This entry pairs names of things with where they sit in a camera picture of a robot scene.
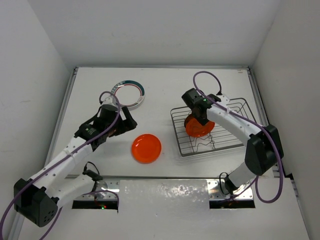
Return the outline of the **orange plastic plate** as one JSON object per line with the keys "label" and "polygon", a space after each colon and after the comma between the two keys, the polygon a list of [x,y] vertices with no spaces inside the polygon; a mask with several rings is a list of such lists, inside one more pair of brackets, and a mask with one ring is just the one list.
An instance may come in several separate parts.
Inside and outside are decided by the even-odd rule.
{"label": "orange plastic plate", "polygon": [[139,135],[131,145],[131,154],[140,164],[151,164],[162,152],[161,141],[153,134]]}
{"label": "orange plastic plate", "polygon": [[215,125],[216,124],[212,121],[207,122],[205,125],[201,125],[192,114],[184,121],[185,132],[194,138],[208,135],[214,129]]}

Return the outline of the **dark green rimmed plate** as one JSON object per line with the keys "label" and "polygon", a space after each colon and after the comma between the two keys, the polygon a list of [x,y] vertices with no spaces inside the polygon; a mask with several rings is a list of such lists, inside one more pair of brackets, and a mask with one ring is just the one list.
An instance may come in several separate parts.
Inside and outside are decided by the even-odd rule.
{"label": "dark green rimmed plate", "polygon": [[138,108],[146,96],[144,87],[134,80],[118,82],[111,89],[111,92],[118,98],[121,107],[127,107],[128,109]]}

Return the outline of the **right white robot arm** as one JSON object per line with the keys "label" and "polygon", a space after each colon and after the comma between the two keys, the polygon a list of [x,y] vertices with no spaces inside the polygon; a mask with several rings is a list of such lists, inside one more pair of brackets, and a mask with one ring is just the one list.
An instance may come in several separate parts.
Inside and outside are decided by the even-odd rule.
{"label": "right white robot arm", "polygon": [[202,96],[192,88],[181,98],[198,123],[214,122],[246,147],[244,162],[224,179],[224,187],[229,194],[251,179],[262,176],[275,164],[281,165],[284,152],[274,125],[262,126],[240,115],[229,107],[229,99],[221,93]]}

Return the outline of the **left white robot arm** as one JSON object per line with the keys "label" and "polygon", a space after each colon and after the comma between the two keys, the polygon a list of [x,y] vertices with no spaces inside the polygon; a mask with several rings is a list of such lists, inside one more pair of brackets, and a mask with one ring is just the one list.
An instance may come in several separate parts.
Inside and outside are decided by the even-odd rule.
{"label": "left white robot arm", "polygon": [[60,182],[107,138],[134,130],[137,125],[126,106],[102,104],[49,164],[28,180],[21,178],[14,184],[14,209],[38,227],[48,225],[59,208],[90,191],[102,177],[85,170],[74,184],[62,186]]}

